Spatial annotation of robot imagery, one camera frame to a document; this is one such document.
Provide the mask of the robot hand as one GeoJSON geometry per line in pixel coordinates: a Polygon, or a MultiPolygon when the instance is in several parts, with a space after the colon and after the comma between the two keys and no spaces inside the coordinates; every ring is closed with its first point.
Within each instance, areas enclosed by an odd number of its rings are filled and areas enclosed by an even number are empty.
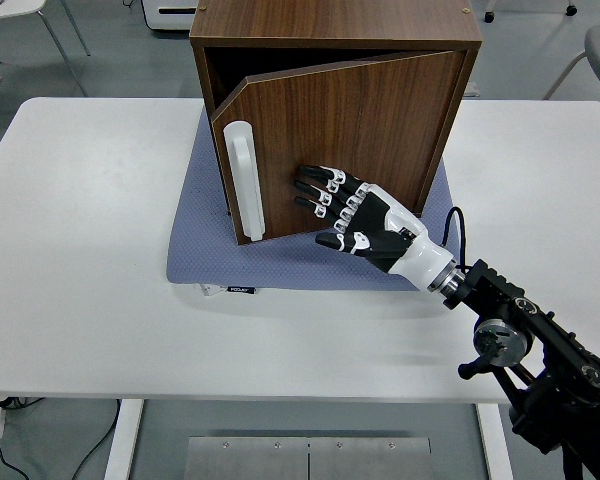
{"type": "Polygon", "coordinates": [[[425,225],[376,184],[336,168],[302,165],[294,182],[298,205],[332,226],[315,242],[365,258],[377,269],[399,275],[421,291],[456,288],[464,278],[452,253],[435,244],[425,225]]]}

